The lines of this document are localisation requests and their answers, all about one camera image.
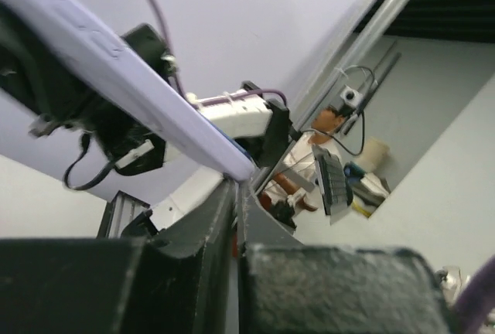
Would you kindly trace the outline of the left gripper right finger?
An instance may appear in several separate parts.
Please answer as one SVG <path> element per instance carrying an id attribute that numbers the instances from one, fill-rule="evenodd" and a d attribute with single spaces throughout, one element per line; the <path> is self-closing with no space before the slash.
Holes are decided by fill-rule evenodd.
<path id="1" fill-rule="evenodd" d="M 297 241 L 237 190 L 242 333 L 454 333 L 456 321 L 425 259 L 406 248 Z"/>

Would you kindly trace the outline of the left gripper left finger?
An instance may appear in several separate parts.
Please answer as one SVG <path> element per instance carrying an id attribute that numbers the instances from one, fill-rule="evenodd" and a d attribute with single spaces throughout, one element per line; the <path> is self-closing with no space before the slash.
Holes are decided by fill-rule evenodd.
<path id="1" fill-rule="evenodd" d="M 222 333 L 236 187 L 153 237 L 1 242 L 3 333 Z"/>

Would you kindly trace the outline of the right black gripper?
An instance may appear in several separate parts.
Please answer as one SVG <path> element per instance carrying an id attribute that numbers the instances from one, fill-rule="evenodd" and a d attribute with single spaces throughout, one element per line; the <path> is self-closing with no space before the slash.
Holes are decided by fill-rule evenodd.
<path id="1" fill-rule="evenodd" d="M 1 5 L 1 89 L 35 114 L 30 134 L 82 129 L 102 141 L 128 132 L 128 116 L 58 60 L 11 9 Z"/>

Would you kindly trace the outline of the phone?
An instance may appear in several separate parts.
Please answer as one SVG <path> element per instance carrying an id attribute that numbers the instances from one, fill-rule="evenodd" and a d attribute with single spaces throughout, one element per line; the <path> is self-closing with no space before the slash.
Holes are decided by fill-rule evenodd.
<path id="1" fill-rule="evenodd" d="M 87 190 L 110 172 L 136 176 L 159 169 L 173 146 L 194 161 L 242 182 L 254 166 L 245 151 L 170 86 L 130 45 L 78 0 L 1 0 L 80 80 L 128 116 L 128 132 L 102 141 L 81 130 L 87 153 L 97 142 L 106 165 Z"/>

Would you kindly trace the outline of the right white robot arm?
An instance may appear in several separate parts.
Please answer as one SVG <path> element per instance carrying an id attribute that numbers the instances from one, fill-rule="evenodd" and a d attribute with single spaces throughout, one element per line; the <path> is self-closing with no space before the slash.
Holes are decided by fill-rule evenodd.
<path id="1" fill-rule="evenodd" d="M 106 163 L 84 189 L 162 199 L 176 152 L 243 181 L 246 152 L 169 86 L 167 45 L 148 26 L 116 35 L 67 0 L 1 6 L 1 153 L 59 181 L 76 138 Z"/>

